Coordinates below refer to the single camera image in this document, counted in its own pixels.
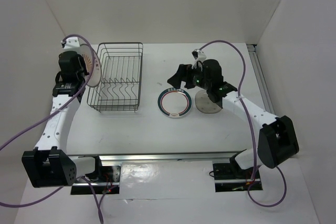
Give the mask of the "white plate orange sunburst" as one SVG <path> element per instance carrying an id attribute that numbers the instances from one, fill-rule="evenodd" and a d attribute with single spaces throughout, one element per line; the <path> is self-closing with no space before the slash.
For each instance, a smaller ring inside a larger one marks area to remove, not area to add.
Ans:
<path id="1" fill-rule="evenodd" d="M 100 84 L 102 78 L 101 63 L 98 55 L 94 50 L 94 60 L 92 60 L 91 49 L 87 44 L 80 45 L 80 52 L 84 59 L 86 70 L 88 72 L 88 75 L 85 76 L 85 79 L 89 80 L 87 86 L 95 88 Z"/>

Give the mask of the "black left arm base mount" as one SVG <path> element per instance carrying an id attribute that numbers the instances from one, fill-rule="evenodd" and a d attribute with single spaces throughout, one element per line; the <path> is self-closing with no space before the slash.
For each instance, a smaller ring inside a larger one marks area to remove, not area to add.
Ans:
<path id="1" fill-rule="evenodd" d="M 103 194 L 116 195 L 120 193 L 121 165 L 103 165 L 98 175 L 86 176 L 99 196 Z M 89 185 L 80 179 L 76 181 L 70 191 L 71 195 L 92 195 Z"/>

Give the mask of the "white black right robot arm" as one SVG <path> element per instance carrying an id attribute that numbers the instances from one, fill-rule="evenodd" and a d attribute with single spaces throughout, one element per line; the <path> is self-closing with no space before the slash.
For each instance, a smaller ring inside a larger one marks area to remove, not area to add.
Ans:
<path id="1" fill-rule="evenodd" d="M 276 168 L 299 152 L 299 144 L 292 120 L 278 117 L 249 101 L 230 83 L 224 81 L 222 68 L 217 60 L 198 62 L 196 66 L 180 64 L 168 84 L 179 89 L 194 87 L 206 91 L 211 102 L 235 114 L 249 124 L 253 146 L 230 158 L 229 172 L 242 177 L 248 169 L 258 166 Z"/>

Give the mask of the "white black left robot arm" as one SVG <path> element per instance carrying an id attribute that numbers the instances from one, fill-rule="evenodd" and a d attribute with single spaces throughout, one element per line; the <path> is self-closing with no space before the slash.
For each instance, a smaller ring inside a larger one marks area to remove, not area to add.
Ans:
<path id="1" fill-rule="evenodd" d="M 95 52 L 94 62 L 87 65 L 82 54 L 65 51 L 59 55 L 60 71 L 55 77 L 52 108 L 40 140 L 31 151 L 22 155 L 22 163 L 33 187 L 71 186 L 86 176 L 91 181 L 103 177 L 103 167 L 96 156 L 70 158 L 65 148 L 74 116 L 85 91 L 86 80 L 93 77 L 100 62 Z"/>

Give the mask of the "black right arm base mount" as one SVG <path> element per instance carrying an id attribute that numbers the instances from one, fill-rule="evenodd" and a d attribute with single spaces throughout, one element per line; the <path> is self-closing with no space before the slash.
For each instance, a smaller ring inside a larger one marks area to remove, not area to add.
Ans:
<path id="1" fill-rule="evenodd" d="M 252 171 L 252 168 L 234 171 L 230 163 L 214 163 L 208 174 L 214 179 L 217 193 L 247 191 L 250 185 L 251 190 L 263 190 L 260 173 L 251 180 Z"/>

